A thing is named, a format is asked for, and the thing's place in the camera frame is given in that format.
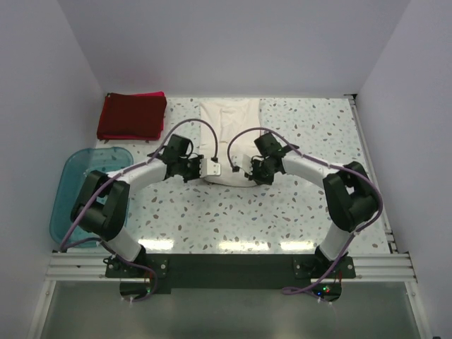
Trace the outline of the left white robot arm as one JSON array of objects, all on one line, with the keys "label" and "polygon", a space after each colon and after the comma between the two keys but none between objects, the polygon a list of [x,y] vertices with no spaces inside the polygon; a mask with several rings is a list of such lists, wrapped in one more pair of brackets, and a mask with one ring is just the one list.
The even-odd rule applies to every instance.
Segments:
[{"label": "left white robot arm", "polygon": [[126,230],[129,198],[136,192],[180,176],[185,182],[201,178],[203,155],[187,153],[190,139],[172,135],[167,145],[148,158],[116,172],[92,171],[85,179],[71,211],[72,228],[93,233],[106,249],[122,258],[121,268],[131,277],[146,269],[146,251]]}]

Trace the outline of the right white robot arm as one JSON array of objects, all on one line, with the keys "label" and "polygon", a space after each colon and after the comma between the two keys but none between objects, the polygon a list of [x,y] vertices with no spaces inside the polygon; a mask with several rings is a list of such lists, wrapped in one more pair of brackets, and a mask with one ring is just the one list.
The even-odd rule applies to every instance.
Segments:
[{"label": "right white robot arm", "polygon": [[289,174],[317,185],[324,193],[331,226],[317,246],[316,272],[331,277],[340,268],[342,257],[356,232],[380,216],[383,201],[363,166],[356,161],[335,165],[304,155],[292,144],[281,145],[271,133],[254,141],[260,155],[251,159],[250,180],[271,185],[277,173]]}]

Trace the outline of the white t-shirt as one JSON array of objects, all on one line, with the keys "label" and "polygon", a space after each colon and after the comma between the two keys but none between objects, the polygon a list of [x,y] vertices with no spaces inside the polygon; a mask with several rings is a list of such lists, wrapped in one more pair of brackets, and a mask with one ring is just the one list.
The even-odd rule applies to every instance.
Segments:
[{"label": "white t-shirt", "polygon": [[[257,184],[248,180],[243,174],[233,173],[227,159],[227,147],[230,141],[240,132],[261,127],[259,117],[260,99],[210,99],[199,103],[200,119],[208,122],[218,137],[219,176],[207,176],[207,182],[232,187],[253,187]],[[254,141],[260,136],[260,131],[250,131],[240,136],[232,145],[231,157],[252,157],[260,154]],[[210,129],[201,124],[199,151],[205,158],[212,158],[215,152],[215,141]]]}]

